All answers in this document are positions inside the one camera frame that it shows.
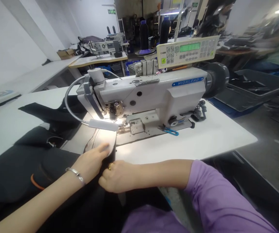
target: green exit sign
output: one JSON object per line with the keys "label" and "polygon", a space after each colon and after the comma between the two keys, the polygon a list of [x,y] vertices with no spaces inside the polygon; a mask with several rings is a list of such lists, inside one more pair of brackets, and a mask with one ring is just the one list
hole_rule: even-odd
{"label": "green exit sign", "polygon": [[115,15],[116,14],[116,10],[115,9],[108,9],[108,14],[110,15]]}

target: background sewing machine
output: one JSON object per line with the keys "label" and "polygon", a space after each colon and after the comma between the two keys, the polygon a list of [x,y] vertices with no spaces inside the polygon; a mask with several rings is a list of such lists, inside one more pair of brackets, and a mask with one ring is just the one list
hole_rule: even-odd
{"label": "background sewing machine", "polygon": [[88,48],[97,57],[101,57],[101,52],[110,54],[115,57],[122,57],[121,44],[118,40],[110,40],[104,42],[92,42],[88,43]]}
{"label": "background sewing machine", "polygon": [[[125,80],[107,82],[106,70],[88,70],[80,78],[85,81],[77,90],[78,99],[93,119],[119,125],[117,145],[168,132],[177,135],[177,130],[206,119],[201,98],[222,91],[229,72],[220,63],[201,69],[169,68],[214,58],[217,40],[213,36],[158,45],[158,64],[155,59],[141,61],[136,64],[136,77]],[[157,74],[157,67],[167,70]]]}
{"label": "background sewing machine", "polygon": [[121,45],[127,41],[123,32],[116,33],[115,26],[113,26],[113,32],[114,32],[113,34],[110,33],[108,26],[107,26],[107,31],[108,31],[108,35],[106,36],[106,40],[118,40],[120,41]]}

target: cardboard box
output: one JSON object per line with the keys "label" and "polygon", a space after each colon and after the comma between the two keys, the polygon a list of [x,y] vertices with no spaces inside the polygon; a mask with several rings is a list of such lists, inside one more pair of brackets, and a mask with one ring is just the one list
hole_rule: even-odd
{"label": "cardboard box", "polygon": [[59,50],[57,54],[60,56],[61,60],[65,60],[74,57],[75,51],[73,49]]}

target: gold ring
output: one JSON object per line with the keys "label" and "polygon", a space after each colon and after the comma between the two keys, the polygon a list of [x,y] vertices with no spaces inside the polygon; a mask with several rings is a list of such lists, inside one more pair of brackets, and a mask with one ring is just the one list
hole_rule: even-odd
{"label": "gold ring", "polygon": [[108,170],[110,170],[110,171],[111,171],[111,169],[110,169],[111,165],[113,165],[113,163],[110,163],[108,166]]}

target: white table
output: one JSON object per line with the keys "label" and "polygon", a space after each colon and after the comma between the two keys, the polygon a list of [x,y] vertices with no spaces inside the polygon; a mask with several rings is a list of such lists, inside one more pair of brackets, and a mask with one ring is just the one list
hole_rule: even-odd
{"label": "white table", "polygon": [[[78,86],[75,86],[71,94],[76,94],[77,88]],[[58,108],[66,89],[65,87],[27,94],[8,104],[0,112],[0,155],[25,133],[43,123],[42,120],[18,108],[33,102],[50,108]],[[205,159],[257,141],[256,137],[213,105],[207,103],[206,107],[207,119],[196,123],[194,129],[180,130],[178,137],[164,134],[117,147],[116,159],[134,164],[169,159]],[[81,125],[76,135],[63,149],[82,153],[93,133],[94,129]]]}
{"label": "white table", "polygon": [[[53,61],[44,66],[37,67],[36,69],[17,77],[15,80],[5,83],[0,86],[0,91],[14,90],[21,95],[36,92],[46,87],[52,80],[59,74],[65,72],[68,66],[81,58],[83,55],[75,56],[67,60]],[[69,69],[75,79],[81,77],[80,74]],[[6,107],[9,103],[0,106],[0,111]]]}
{"label": "white table", "polygon": [[104,55],[101,55],[101,57],[92,56],[92,57],[80,58],[77,61],[75,61],[74,63],[70,64],[69,68],[75,69],[75,68],[85,67],[85,66],[89,66],[89,65],[95,65],[95,64],[99,64],[99,63],[112,63],[112,62],[119,61],[121,64],[123,76],[125,76],[126,74],[124,71],[122,61],[127,60],[127,59],[128,59],[128,56],[125,52],[122,52],[122,57],[119,57],[119,58],[111,56],[110,54],[104,54]]}
{"label": "white table", "polygon": [[[78,87],[74,86],[70,95],[76,94]],[[26,94],[3,106],[0,110],[0,155],[28,131],[43,123],[39,118],[18,108],[36,102],[56,109],[61,105],[66,90],[67,88],[59,88]]]}

